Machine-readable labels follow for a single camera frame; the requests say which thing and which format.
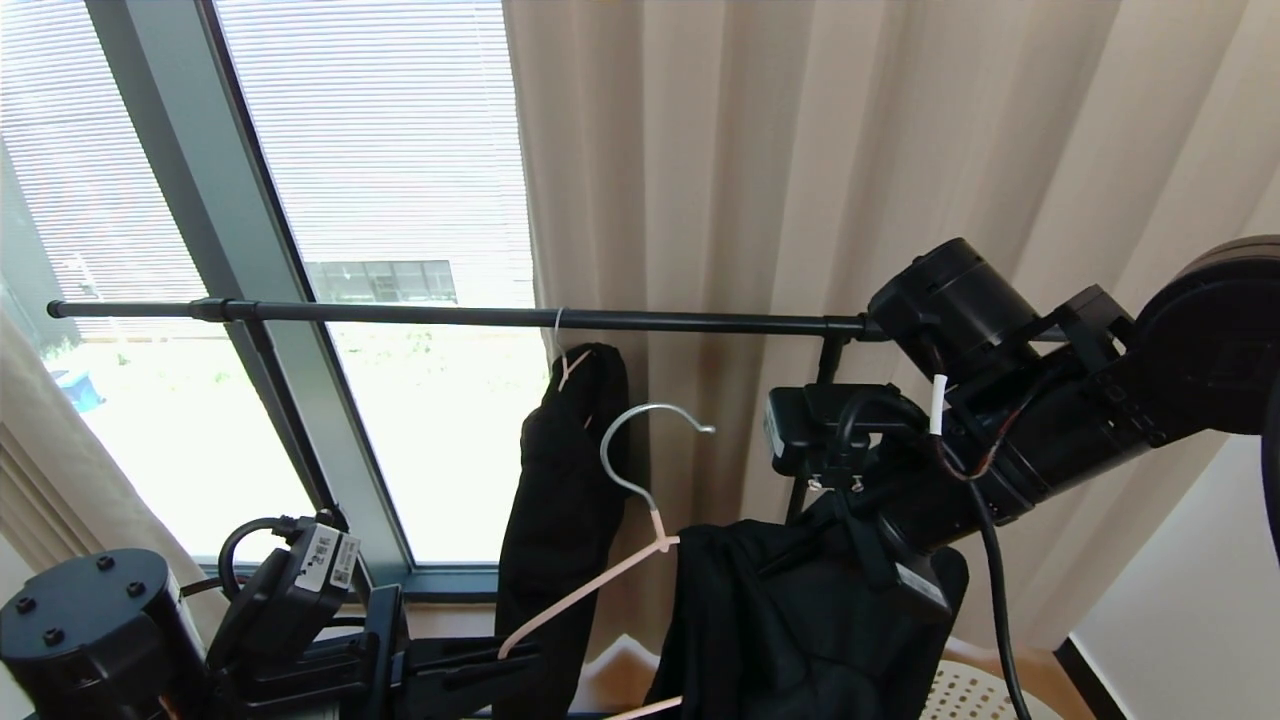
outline window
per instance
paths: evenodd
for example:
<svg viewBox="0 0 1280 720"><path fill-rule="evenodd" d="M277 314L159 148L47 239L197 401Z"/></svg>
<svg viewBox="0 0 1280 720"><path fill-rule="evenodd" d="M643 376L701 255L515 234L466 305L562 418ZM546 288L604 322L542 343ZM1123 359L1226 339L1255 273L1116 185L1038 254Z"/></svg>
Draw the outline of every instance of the window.
<svg viewBox="0 0 1280 720"><path fill-rule="evenodd" d="M458 301L448 260L422 263L308 263L319 302Z"/></svg>
<svg viewBox="0 0 1280 720"><path fill-rule="evenodd" d="M532 306L498 0L215 8L317 299ZM413 560L495 562L547 384L540 333L329 332Z"/></svg>
<svg viewBox="0 0 1280 720"><path fill-rule="evenodd" d="M6 313L188 552L215 556L248 518L306 512L311 502L220 325L45 314L58 297L187 301L205 286L86 5L5 0L3 9ZM238 559L260 560L269 547L251 538Z"/></svg>

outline baseboard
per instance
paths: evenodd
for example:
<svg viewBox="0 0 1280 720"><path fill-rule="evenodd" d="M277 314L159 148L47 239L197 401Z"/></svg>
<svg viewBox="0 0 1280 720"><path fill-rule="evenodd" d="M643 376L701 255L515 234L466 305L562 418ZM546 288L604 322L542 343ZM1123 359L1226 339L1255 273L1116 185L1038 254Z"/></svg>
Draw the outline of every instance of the baseboard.
<svg viewBox="0 0 1280 720"><path fill-rule="evenodd" d="M1129 716L1120 707L1120 702L1093 671L1093 666L1080 653L1080 648L1075 647L1071 638L1066 638L1066 642L1053 651L1053 657L1057 659L1057 664L1062 666L1062 671L1071 679L1075 691L1080 693L1084 703L1089 706L1098 720L1129 720Z"/></svg>

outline horizontal rod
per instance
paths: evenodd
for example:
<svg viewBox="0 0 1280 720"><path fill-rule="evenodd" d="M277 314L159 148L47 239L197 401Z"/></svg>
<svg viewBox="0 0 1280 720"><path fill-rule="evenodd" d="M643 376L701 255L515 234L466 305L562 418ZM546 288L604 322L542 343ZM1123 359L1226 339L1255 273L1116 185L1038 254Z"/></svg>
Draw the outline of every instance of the horizontal rod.
<svg viewBox="0 0 1280 720"><path fill-rule="evenodd" d="M206 297L195 302L64 302L49 304L54 318L195 318L233 320L303 320L312 323L407 323L425 325L490 325L595 331L663 331L696 333L837 336L888 340L867 318L746 315L730 313L649 313L573 310L566 307L424 307L411 305L337 305L323 302L259 302Z"/></svg>

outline black cloth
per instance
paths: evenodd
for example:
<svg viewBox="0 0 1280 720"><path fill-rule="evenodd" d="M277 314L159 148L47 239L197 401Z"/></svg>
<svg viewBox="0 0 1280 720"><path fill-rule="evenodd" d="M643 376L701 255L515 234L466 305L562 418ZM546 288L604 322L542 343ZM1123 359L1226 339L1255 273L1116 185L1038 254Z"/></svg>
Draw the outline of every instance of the black cloth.
<svg viewBox="0 0 1280 720"><path fill-rule="evenodd" d="M835 493L795 525L744 520L680 533L675 612L646 702L684 696L672 719L915 720L954 619L925 624L860 580ZM760 574L812 544L810 559ZM959 609L964 556L932 557Z"/></svg>
<svg viewBox="0 0 1280 720"><path fill-rule="evenodd" d="M630 492L600 464L600 438L630 406L627 372L616 347L590 343L566 354L584 359L559 388L563 365L552 366L541 405L525 420L520 438L520 486L507 520L498 561L494 629L513 633L526 620L584 585L608 564L609 546ZM627 466L627 433L609 445L614 468ZM547 675L527 691L493 706L497 720L564 717L591 634L596 596L584 598L534 630Z"/></svg>

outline curtain fold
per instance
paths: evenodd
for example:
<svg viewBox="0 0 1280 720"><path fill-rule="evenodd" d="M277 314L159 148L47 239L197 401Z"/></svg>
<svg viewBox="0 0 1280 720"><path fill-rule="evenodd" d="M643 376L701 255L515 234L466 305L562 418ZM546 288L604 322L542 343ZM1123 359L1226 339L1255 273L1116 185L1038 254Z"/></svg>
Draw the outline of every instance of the curtain fold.
<svg viewBox="0 0 1280 720"><path fill-rule="evenodd" d="M165 447L157 445L155 452L164 454ZM182 474L182 461L173 457L175 478ZM202 489L218 492L218 488ZM180 584L205 578L138 497L4 311L0 311L0 533L36 573L79 555L142 547L164 556ZM188 598L188 605L207 643L227 611L227 601L209 592Z"/></svg>
<svg viewBox="0 0 1280 720"><path fill-rule="evenodd" d="M966 237L1044 313L1098 283L1137 314L1199 252L1280 232L1280 6L506 3L541 306L854 314ZM618 346L669 528L781 520L759 430L818 342L562 333ZM851 345L841 382L925 380ZM1018 642L1056 647L1222 443L1153 452L1001 529ZM641 512L616 552L644 542ZM991 647L980 544L956 624ZM596 651L657 650L673 564L602 593Z"/></svg>

